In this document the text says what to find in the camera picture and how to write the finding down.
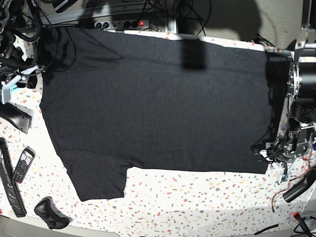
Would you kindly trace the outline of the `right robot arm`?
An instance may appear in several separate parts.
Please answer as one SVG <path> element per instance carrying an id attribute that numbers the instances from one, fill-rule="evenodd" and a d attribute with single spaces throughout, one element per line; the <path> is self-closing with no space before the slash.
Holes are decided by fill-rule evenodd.
<path id="1" fill-rule="evenodd" d="M 32 36 L 23 33 L 26 22 L 23 18 L 23 8 L 27 5 L 31 16 L 29 20 L 35 28 Z M 36 0 L 2 0 L 0 2 L 0 101 L 6 104 L 10 101 L 10 89 L 16 85 L 27 84 L 30 77 L 34 77 L 45 70 L 39 66 L 37 42 L 40 39 L 42 21 L 40 9 Z M 15 47 L 14 43 L 21 39 L 33 45 L 33 55 L 23 59 L 23 51 Z"/>

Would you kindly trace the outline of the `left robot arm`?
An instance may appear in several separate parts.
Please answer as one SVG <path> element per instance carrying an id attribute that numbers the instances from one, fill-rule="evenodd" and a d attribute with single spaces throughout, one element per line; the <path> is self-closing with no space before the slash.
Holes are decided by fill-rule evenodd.
<path id="1" fill-rule="evenodd" d="M 276 172 L 278 184 L 290 179 L 294 163 L 309 158 L 316 143 L 316 44 L 308 41 L 308 35 L 316 30 L 314 0 L 303 2 L 301 26 L 304 39 L 296 40 L 292 53 L 278 135 L 258 151 L 261 160 Z"/>

